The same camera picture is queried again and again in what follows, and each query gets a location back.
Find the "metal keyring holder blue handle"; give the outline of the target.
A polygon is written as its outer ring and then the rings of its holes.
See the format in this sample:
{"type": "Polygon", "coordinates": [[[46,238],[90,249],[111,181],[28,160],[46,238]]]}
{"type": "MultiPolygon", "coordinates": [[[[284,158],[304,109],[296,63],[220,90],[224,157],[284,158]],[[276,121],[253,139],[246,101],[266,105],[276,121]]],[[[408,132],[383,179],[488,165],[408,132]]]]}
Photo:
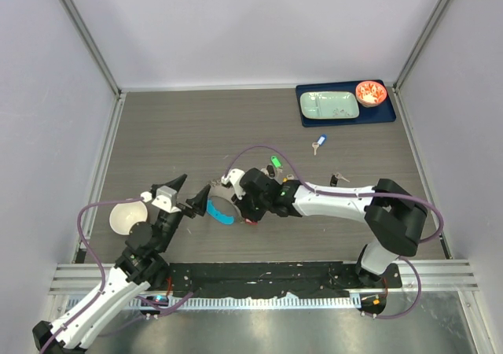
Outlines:
{"type": "Polygon", "coordinates": [[[207,213],[223,225],[234,225],[244,222],[239,208],[233,203],[234,190],[224,186],[220,179],[209,182],[211,187],[207,198],[207,213]]]}

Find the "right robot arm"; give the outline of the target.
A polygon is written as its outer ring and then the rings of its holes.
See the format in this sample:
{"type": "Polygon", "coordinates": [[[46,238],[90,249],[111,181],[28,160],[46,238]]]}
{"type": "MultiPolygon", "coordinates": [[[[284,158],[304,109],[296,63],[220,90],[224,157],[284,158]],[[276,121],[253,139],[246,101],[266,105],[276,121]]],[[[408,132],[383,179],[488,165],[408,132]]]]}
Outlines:
{"type": "Polygon", "coordinates": [[[279,183],[257,168],[234,168],[221,178],[233,190],[232,203],[243,219],[259,222],[270,212],[280,217],[330,216],[365,223],[374,239],[362,249],[354,269],[359,284],[376,285],[400,256],[417,253],[428,210],[397,183],[376,186],[319,186],[289,179],[279,183]]]}

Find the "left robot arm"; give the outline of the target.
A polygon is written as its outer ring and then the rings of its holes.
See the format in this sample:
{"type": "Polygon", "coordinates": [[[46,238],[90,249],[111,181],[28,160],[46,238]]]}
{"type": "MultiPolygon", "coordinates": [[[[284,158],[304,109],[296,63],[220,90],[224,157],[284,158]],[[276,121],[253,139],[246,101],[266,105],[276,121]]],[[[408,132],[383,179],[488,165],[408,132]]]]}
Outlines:
{"type": "Polygon", "coordinates": [[[186,174],[167,183],[156,184],[140,197],[111,201],[112,205],[132,205],[150,202],[159,209],[154,224],[139,222],[132,226],[126,248],[113,267],[106,271],[83,235],[83,213],[93,207],[107,205],[95,202],[81,209],[77,228],[88,253],[94,258],[101,274],[95,286],[73,309],[52,322],[41,321],[32,329],[35,347],[40,353],[84,353],[102,330],[135,297],[151,289],[161,289],[167,281],[170,266],[162,258],[182,218],[203,216],[207,210],[211,186],[207,184],[195,197],[178,202],[186,174]]]}

